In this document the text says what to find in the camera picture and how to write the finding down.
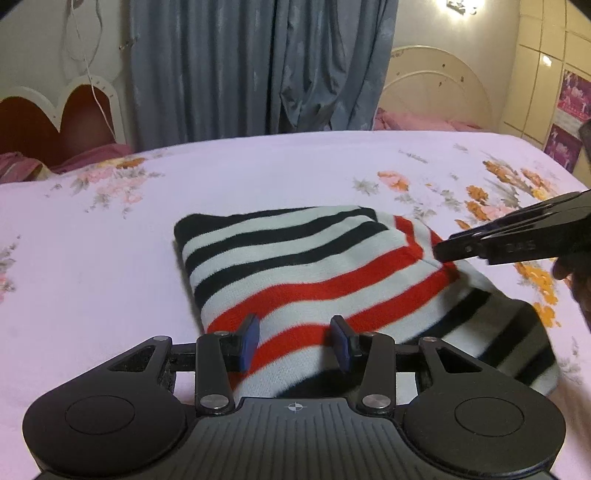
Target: striped beanie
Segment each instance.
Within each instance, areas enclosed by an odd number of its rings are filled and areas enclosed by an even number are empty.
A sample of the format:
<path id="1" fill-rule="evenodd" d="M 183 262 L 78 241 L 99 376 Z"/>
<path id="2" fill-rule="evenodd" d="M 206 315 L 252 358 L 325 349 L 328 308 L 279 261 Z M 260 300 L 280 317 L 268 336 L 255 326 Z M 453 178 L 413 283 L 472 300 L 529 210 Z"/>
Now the striped beanie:
<path id="1" fill-rule="evenodd" d="M 327 341 L 342 315 L 357 332 L 397 343 L 435 336 L 548 393 L 557 368 L 535 310 L 511 300 L 467 262 L 441 264 L 441 239 L 423 223 L 357 206 L 195 214 L 175 226 L 207 332 L 260 320 L 247 374 L 230 377 L 236 400 L 348 395 Z M 398 402 L 414 387 L 397 386 Z"/>

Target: blue gripper pad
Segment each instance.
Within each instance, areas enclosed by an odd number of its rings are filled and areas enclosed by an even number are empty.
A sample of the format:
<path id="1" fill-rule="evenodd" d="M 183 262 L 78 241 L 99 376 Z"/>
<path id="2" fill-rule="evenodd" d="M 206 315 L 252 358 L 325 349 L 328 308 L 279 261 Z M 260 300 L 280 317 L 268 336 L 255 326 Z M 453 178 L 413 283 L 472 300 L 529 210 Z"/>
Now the blue gripper pad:
<path id="1" fill-rule="evenodd" d="M 246 329 L 242 336 L 242 345 L 240 350 L 240 372 L 246 373 L 251 367 L 252 357 L 255 354 L 260 338 L 259 319 L 256 316 L 252 317 L 251 324 Z"/>
<path id="2" fill-rule="evenodd" d="M 332 338 L 333 350 L 339 362 L 342 372 L 348 373 L 351 369 L 351 352 L 349 351 L 349 340 L 343 330 L 336 323 L 335 319 L 330 321 L 330 336 Z"/>

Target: gray curtain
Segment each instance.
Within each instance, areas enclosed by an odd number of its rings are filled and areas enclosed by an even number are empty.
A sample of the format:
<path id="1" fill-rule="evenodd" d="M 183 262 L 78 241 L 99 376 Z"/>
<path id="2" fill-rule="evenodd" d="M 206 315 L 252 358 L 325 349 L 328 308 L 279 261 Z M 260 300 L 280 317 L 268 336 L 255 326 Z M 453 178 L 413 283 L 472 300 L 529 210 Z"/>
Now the gray curtain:
<path id="1" fill-rule="evenodd" d="M 371 129 L 398 0 L 132 0 L 142 149 Z"/>

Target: red stripe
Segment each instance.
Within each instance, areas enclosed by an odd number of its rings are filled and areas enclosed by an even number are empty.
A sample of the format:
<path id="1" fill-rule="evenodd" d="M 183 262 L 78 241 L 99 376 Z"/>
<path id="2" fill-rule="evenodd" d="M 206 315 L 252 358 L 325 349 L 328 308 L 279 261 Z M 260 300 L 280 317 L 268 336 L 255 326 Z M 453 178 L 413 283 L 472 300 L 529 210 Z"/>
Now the red stripe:
<path id="1" fill-rule="evenodd" d="M 431 246 L 435 246 L 443 242 L 443 239 L 437 235 L 433 230 L 431 230 Z M 454 262 L 447 262 L 443 264 L 443 267 L 447 268 L 450 271 L 454 271 L 457 273 L 457 267 Z"/>
<path id="2" fill-rule="evenodd" d="M 295 301 L 333 300 L 344 297 L 415 264 L 423 257 L 423 249 L 414 240 L 412 223 L 406 219 L 403 220 L 410 224 L 410 230 L 408 225 L 404 224 L 406 231 L 410 232 L 407 233 L 407 246 L 390 250 L 390 252 L 375 258 L 357 270 L 328 280 L 316 283 L 289 283 L 268 287 L 223 312 L 210 323 L 207 331 L 233 331 L 238 328 L 242 319 L 250 313 L 256 313 L 259 318 L 264 319 L 277 308 Z"/>
<path id="3" fill-rule="evenodd" d="M 417 258 L 422 258 L 424 252 L 422 247 L 417 243 L 417 240 L 414 236 L 413 223 L 407 218 L 394 215 L 394 225 L 398 230 L 406 235 L 407 243 L 412 249 L 412 252 L 416 254 Z"/>
<path id="4" fill-rule="evenodd" d="M 442 268 L 400 295 L 353 315 L 347 321 L 357 332 L 379 330 L 419 309 L 456 278 L 457 273 L 453 277 L 448 269 Z M 233 388 L 241 379 L 252 375 L 282 356 L 313 345 L 329 345 L 328 330 L 328 326 L 307 324 L 298 325 L 275 335 L 256 350 L 248 374 L 241 378 L 232 377 Z"/>

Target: human hand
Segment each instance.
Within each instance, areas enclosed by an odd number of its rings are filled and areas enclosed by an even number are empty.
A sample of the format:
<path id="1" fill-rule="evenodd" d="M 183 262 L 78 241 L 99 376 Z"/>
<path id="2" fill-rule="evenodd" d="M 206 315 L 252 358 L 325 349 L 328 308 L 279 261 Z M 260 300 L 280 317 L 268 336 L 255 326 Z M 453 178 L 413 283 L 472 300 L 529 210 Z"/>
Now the human hand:
<path id="1" fill-rule="evenodd" d="M 591 252 L 582 252 L 559 258 L 552 267 L 552 276 L 563 280 L 571 275 L 573 298 L 591 329 Z"/>

